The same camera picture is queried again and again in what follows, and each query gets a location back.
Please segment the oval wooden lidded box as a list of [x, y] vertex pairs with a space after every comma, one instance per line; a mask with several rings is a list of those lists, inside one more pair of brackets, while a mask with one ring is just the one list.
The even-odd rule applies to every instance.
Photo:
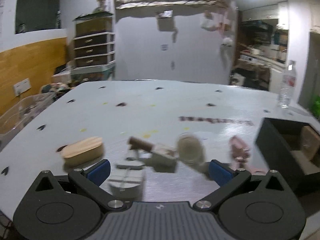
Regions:
[[102, 137], [89, 137], [67, 145], [61, 151], [61, 157], [68, 167], [76, 167], [100, 158], [104, 154]]

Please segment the pink scissors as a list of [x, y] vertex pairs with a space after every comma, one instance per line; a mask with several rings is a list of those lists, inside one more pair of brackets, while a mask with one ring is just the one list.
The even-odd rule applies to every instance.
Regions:
[[229, 145], [231, 148], [231, 169], [237, 170], [239, 168], [244, 168], [251, 172], [251, 174], [258, 176], [266, 174], [266, 171], [264, 170], [249, 166], [248, 162], [251, 157], [250, 148], [240, 137], [237, 135], [231, 137]]

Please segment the black storage box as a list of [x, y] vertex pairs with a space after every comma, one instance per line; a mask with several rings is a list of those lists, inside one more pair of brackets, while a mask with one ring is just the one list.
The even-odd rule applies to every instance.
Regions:
[[263, 118], [255, 140], [268, 168], [280, 172], [298, 197], [319, 192], [319, 172], [307, 174], [292, 154], [305, 126], [315, 131], [305, 122]]

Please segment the wooden handle stamp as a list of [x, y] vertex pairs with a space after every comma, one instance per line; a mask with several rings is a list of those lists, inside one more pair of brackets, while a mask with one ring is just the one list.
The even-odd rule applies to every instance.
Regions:
[[177, 151], [171, 146], [154, 144], [137, 137], [129, 137], [127, 160], [141, 161], [157, 172], [175, 172], [178, 157]]

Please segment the carved wooden square block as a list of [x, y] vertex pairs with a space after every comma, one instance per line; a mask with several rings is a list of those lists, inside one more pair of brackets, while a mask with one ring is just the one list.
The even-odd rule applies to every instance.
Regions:
[[319, 150], [319, 134], [310, 126], [304, 126], [300, 133], [300, 150], [308, 160], [312, 160]]

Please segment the clear plastic storage bin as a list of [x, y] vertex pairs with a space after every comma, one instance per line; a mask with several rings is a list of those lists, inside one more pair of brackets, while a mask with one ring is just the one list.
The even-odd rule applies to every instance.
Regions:
[[54, 101], [54, 93], [28, 96], [1, 116], [1, 147], [8, 144], [29, 122]]

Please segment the clear plastic water bottle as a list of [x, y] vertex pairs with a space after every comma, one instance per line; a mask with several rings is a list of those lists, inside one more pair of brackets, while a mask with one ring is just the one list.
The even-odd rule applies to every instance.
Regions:
[[289, 60], [286, 69], [283, 71], [278, 106], [288, 108], [295, 91], [296, 84], [296, 61]]

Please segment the white drawer unit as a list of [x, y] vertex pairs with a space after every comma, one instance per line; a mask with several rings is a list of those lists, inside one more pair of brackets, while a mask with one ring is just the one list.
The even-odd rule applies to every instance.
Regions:
[[76, 67], [115, 63], [115, 37], [115, 33], [107, 31], [75, 37], [73, 43]]

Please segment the small white plush sheep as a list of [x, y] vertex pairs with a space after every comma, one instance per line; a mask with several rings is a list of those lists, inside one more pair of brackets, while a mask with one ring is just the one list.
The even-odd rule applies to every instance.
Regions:
[[221, 46], [231, 47], [233, 45], [233, 39], [230, 37], [225, 37], [221, 43]]

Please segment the white hanging bag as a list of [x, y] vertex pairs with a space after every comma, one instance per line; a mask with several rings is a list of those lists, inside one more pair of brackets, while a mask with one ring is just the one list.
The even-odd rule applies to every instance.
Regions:
[[212, 13], [208, 10], [204, 11], [203, 18], [201, 20], [200, 27], [207, 31], [216, 31], [217, 26], [214, 23]]

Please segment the glass fish tank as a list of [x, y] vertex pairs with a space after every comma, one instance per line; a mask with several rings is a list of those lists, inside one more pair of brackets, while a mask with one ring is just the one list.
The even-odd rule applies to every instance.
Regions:
[[73, 22], [76, 37], [113, 31], [113, 14], [107, 11], [82, 14]]

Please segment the dark window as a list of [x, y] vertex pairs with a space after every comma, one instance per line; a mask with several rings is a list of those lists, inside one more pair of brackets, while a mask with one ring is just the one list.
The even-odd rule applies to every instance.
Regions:
[[15, 33], [56, 28], [60, 0], [17, 0]]

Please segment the white wall socket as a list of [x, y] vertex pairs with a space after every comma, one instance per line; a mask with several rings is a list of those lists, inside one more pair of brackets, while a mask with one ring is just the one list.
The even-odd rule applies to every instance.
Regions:
[[31, 89], [31, 84], [29, 78], [26, 78], [13, 85], [13, 90], [15, 96], [20, 96], [22, 93]]

